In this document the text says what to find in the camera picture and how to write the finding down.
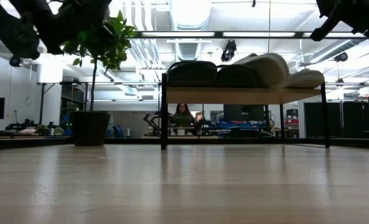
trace long hair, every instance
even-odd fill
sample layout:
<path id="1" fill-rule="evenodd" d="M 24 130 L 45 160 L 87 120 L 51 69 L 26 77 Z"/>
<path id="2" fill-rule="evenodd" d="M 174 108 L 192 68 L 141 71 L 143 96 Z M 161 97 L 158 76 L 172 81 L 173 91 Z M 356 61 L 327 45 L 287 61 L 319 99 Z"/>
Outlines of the long hair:
<path id="1" fill-rule="evenodd" d="M 176 113 L 180 113 L 180 105 L 184 105 L 185 106 L 185 111 L 184 113 L 186 114 L 190 114 L 190 110 L 189 110 L 189 106 L 185 103 L 179 103 L 177 106 L 176 106 Z"/>

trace gray cushion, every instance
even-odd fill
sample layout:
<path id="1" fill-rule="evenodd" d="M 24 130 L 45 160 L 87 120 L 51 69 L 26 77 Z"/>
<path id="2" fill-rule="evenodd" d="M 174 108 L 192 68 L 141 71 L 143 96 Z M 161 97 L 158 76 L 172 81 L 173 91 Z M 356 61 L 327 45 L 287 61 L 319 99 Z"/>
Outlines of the gray cushion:
<path id="1" fill-rule="evenodd" d="M 305 69 L 292 74 L 284 83 L 284 88 L 316 88 L 323 84 L 324 75 L 316 70 Z"/>
<path id="2" fill-rule="evenodd" d="M 253 68 L 258 76 L 259 87 L 282 88 L 289 77 L 288 65 L 279 54 L 250 55 L 234 64 Z"/>

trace person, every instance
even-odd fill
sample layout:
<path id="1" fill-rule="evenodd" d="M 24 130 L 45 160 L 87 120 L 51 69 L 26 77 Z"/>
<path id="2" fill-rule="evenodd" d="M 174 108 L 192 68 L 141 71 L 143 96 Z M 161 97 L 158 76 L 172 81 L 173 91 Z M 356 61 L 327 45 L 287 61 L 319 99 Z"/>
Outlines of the person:
<path id="1" fill-rule="evenodd" d="M 177 127 L 189 128 L 195 124 L 195 119 L 192 116 L 189 107 L 185 103 L 179 103 L 176 106 L 176 113 L 171 119 L 172 124 L 176 124 Z"/>

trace cushion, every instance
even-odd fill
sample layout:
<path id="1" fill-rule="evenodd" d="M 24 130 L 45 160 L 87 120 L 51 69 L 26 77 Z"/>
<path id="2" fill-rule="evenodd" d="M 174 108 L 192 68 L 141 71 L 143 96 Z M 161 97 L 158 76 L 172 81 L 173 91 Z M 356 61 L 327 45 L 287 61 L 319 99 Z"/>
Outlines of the cushion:
<path id="1" fill-rule="evenodd" d="M 168 86 L 211 86 L 217 79 L 212 62 L 176 62 L 167 71 Z"/>
<path id="2" fill-rule="evenodd" d="M 305 69 L 292 74 L 284 83 L 284 88 L 316 88 L 323 84 L 324 75 L 316 70 Z"/>
<path id="3" fill-rule="evenodd" d="M 256 72 L 246 65 L 219 65 L 215 87 L 254 88 L 258 86 Z"/>
<path id="4" fill-rule="evenodd" d="M 281 88 L 289 77 L 288 65 L 279 54 L 252 54 L 234 64 L 253 68 L 258 75 L 258 87 Z"/>

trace black pot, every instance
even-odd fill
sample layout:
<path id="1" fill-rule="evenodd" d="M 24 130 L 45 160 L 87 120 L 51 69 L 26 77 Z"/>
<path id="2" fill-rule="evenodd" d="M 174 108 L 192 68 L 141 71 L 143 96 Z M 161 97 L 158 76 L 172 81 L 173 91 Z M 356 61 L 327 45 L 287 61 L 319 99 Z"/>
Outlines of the black pot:
<path id="1" fill-rule="evenodd" d="M 72 112 L 73 143 L 76 146 L 102 146 L 111 115 L 102 112 Z"/>

